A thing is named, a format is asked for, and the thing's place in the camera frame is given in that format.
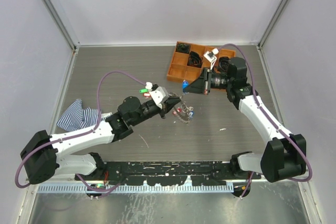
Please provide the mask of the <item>silver key with blue tag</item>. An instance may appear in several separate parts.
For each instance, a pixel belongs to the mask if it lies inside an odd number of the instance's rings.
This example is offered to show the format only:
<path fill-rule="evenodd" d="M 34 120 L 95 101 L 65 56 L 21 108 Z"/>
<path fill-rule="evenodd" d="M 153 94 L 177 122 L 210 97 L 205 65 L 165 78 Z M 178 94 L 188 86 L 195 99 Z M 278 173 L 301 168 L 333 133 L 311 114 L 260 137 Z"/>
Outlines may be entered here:
<path fill-rule="evenodd" d="M 185 88 L 189 85 L 189 82 L 186 80 L 183 80 L 182 82 L 182 92 L 183 94 L 186 94 L 187 92 L 185 91 Z"/>

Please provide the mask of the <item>large metal disc keyring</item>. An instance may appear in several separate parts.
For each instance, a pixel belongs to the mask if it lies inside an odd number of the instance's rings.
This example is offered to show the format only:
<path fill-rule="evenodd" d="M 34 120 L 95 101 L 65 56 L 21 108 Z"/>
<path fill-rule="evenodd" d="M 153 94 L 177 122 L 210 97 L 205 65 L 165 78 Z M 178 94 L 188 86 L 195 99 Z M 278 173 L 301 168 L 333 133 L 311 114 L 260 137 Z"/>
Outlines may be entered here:
<path fill-rule="evenodd" d="M 192 118 L 190 118 L 188 116 L 189 112 L 193 111 L 194 112 L 194 108 L 192 106 L 188 106 L 186 104 L 185 101 L 183 101 L 183 97 L 184 95 L 178 95 L 179 97 L 181 97 L 181 102 L 176 105 L 173 110 L 176 110 L 177 108 L 180 108 L 182 111 L 181 113 L 177 113 L 177 117 L 179 118 L 179 120 L 185 124 L 189 124 L 190 121 L 192 120 Z"/>

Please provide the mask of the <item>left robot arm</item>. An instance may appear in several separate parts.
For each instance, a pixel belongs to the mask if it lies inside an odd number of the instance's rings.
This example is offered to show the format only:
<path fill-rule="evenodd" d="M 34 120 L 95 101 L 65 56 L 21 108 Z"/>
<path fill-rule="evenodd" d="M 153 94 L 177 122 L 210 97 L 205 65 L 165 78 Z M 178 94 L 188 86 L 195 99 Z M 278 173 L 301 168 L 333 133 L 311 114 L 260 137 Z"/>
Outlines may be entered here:
<path fill-rule="evenodd" d="M 20 153 L 29 184 L 43 183 L 56 175 L 79 174 L 93 180 L 105 174 L 104 162 L 98 154 L 76 155 L 76 152 L 100 144 L 109 144 L 128 137 L 133 127 L 159 115 L 165 118 L 180 97 L 168 96 L 159 104 L 153 99 L 141 103 L 127 97 L 116 113 L 91 126 L 73 132 L 49 135 L 45 130 L 33 135 Z"/>

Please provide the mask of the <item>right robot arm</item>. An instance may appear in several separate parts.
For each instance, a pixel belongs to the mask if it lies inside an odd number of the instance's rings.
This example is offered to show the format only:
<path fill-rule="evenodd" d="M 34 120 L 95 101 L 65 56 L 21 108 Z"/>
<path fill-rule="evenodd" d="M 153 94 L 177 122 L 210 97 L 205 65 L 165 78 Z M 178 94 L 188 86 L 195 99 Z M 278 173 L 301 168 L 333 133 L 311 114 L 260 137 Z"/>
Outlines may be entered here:
<path fill-rule="evenodd" d="M 255 127 L 266 147 L 263 153 L 232 155 L 230 172 L 241 179 L 248 172 L 262 174 L 269 182 L 291 179 L 306 172 L 306 140 L 294 135 L 269 112 L 252 85 L 247 82 L 247 64 L 232 58 L 220 73 L 203 68 L 200 76 L 183 88 L 185 93 L 207 95 L 211 89 L 225 90 L 228 100 Z"/>

